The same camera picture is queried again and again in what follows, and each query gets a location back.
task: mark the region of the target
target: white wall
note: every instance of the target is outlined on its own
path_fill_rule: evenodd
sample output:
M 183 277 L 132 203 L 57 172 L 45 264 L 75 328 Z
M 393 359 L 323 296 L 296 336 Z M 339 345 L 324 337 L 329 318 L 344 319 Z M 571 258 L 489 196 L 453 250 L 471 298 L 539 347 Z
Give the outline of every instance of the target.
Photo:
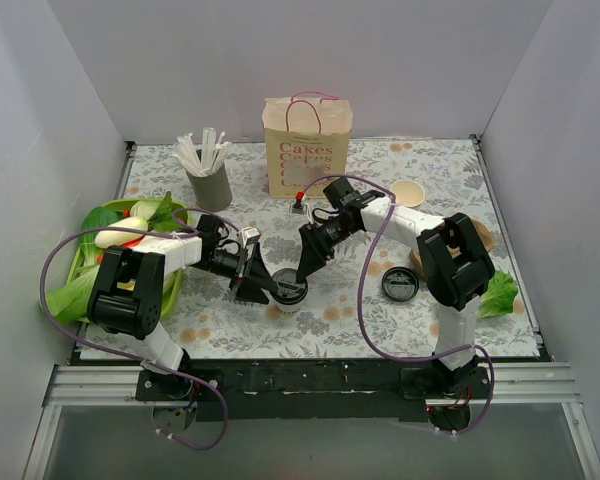
M 551 0 L 49 0 L 125 139 L 262 138 L 265 97 L 351 101 L 354 135 L 481 133 Z
M 600 454 L 600 0 L 555 0 L 484 136 L 550 351 L 571 362 Z
M 0 479 L 20 478 L 54 361 L 43 320 L 47 253 L 111 199 L 124 144 L 44 0 L 0 0 Z M 59 262 L 58 283 L 68 256 Z

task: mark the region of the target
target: brown bowl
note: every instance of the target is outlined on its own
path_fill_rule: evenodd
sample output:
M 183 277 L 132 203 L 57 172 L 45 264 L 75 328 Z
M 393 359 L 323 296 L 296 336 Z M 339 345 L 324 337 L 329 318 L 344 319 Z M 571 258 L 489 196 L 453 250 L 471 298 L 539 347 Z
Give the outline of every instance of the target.
M 493 247 L 496 246 L 496 237 L 493 236 L 493 234 L 487 227 L 484 226 L 482 222 L 476 220 L 475 218 L 471 219 L 471 223 L 473 223 L 473 226 L 476 227 L 476 231 L 480 236 L 480 240 L 482 240 L 485 250 L 487 252 L 493 250 Z M 460 254 L 459 249 L 457 248 L 450 248 L 449 251 L 451 252 L 451 256 L 453 258 Z M 415 270 L 415 272 L 420 277 L 424 278 L 424 269 L 422 268 L 420 254 L 412 249 L 411 252 L 409 252 L 409 260 L 411 261 L 411 267 Z

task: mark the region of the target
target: bag handle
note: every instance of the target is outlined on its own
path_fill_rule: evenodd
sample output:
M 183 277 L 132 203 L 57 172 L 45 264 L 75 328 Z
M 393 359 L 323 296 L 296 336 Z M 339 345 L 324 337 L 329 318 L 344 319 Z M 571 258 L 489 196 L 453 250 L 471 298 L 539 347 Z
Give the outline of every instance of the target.
M 296 97 L 299 97 L 300 95 L 306 95 L 307 93 L 313 93 L 315 95 L 322 95 L 323 97 L 325 97 L 320 99 L 320 103 L 322 103 L 323 100 L 340 100 L 340 97 L 336 97 L 335 95 L 329 95 L 328 93 L 317 92 L 315 90 L 304 90 L 302 92 L 298 92 L 292 95 L 291 101 L 293 102 L 296 99 Z
M 287 122 L 287 132 L 289 131 L 289 110 L 291 110 L 291 107 L 293 105 L 295 105 L 296 103 L 306 103 L 307 105 L 309 105 L 311 107 L 311 110 L 313 110 L 313 113 L 316 114 L 316 119 L 318 120 L 318 133 L 322 133 L 322 122 L 320 121 L 320 115 L 318 115 L 318 111 L 316 110 L 316 107 L 314 107 L 311 104 L 311 102 L 308 102 L 307 100 L 302 100 L 302 99 L 292 100 L 291 103 L 289 104 L 289 106 L 287 107 L 287 113 L 284 116 L 285 121 Z

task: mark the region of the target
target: robotic hand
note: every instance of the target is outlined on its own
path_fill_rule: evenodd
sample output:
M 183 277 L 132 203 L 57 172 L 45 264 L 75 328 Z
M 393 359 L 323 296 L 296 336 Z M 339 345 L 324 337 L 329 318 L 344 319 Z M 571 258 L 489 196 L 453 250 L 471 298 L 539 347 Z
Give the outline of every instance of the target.
M 324 189 L 337 214 L 300 228 L 302 256 L 297 280 L 318 271 L 334 257 L 334 246 L 357 232 L 377 232 L 391 207 L 383 193 L 361 194 L 346 178 Z M 449 218 L 428 215 L 398 206 L 384 234 L 419 251 L 429 291 L 439 302 L 439 336 L 435 354 L 474 344 L 480 296 L 486 292 L 495 270 L 469 217 L 456 213 Z M 458 248 L 455 258 L 449 248 Z M 477 365 L 475 349 L 440 359 L 449 388 L 454 388 Z
M 159 323 L 166 275 L 192 266 L 229 278 L 229 297 L 237 302 L 268 304 L 263 289 L 277 292 L 262 261 L 258 229 L 244 228 L 238 241 L 227 240 L 228 234 L 222 235 L 224 223 L 213 215 L 202 215 L 196 228 L 197 237 L 176 234 L 171 239 L 146 238 L 131 249 L 108 248 L 87 308 L 89 321 L 108 333 L 140 340 L 134 346 L 138 354 L 173 370 L 185 370 L 189 357 Z M 225 250 L 227 242 L 237 244 L 238 252 Z M 118 283 L 131 280 L 135 280 L 133 291 L 118 288 Z M 150 363 L 144 366 L 152 370 Z

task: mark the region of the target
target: paper bag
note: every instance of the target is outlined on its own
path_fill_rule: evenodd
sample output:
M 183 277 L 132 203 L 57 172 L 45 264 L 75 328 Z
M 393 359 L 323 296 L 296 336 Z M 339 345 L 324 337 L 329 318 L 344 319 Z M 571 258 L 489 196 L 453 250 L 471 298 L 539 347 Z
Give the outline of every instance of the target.
M 296 98 L 307 93 L 322 98 Z M 349 102 L 321 92 L 267 98 L 262 123 L 269 194 L 292 198 L 323 175 L 345 173 L 352 119 Z M 323 197 L 332 180 L 316 183 L 307 196 Z

